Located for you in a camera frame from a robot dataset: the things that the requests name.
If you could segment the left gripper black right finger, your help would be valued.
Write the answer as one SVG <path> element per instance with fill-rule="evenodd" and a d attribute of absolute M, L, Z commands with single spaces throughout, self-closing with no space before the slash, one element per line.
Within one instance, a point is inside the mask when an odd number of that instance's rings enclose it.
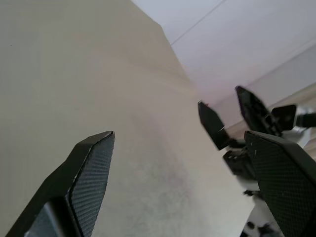
<path fill-rule="evenodd" d="M 259 189 L 286 237 L 316 235 L 316 162 L 296 143 L 247 131 Z"/>

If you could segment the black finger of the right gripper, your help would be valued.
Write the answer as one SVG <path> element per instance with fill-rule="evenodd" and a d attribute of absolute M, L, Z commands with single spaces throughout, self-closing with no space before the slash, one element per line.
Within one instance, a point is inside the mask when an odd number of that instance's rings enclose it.
<path fill-rule="evenodd" d="M 240 112 L 250 130 L 281 136 L 282 129 L 264 103 L 242 86 L 235 88 Z"/>
<path fill-rule="evenodd" d="M 216 148 L 218 150 L 226 148 L 229 145 L 230 137 L 218 114 L 202 101 L 198 102 L 198 114 L 200 123 Z"/>

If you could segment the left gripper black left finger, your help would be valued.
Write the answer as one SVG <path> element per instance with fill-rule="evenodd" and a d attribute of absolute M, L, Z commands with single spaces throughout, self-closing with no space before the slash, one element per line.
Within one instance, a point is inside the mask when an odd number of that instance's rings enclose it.
<path fill-rule="evenodd" d="M 41 184 L 8 237 L 89 237 L 105 195 L 115 134 L 106 131 L 77 143 Z"/>

